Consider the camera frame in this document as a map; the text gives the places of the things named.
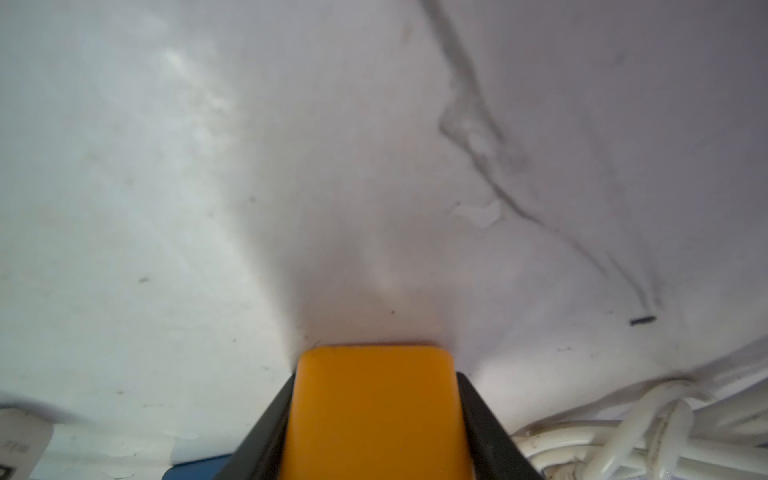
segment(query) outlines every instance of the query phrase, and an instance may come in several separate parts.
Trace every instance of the black plastic edge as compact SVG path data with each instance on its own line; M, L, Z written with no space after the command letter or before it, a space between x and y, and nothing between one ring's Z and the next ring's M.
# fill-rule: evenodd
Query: black plastic edge
M477 480L541 480L463 373L456 373Z
M280 470L290 402L291 376L214 480L273 480Z

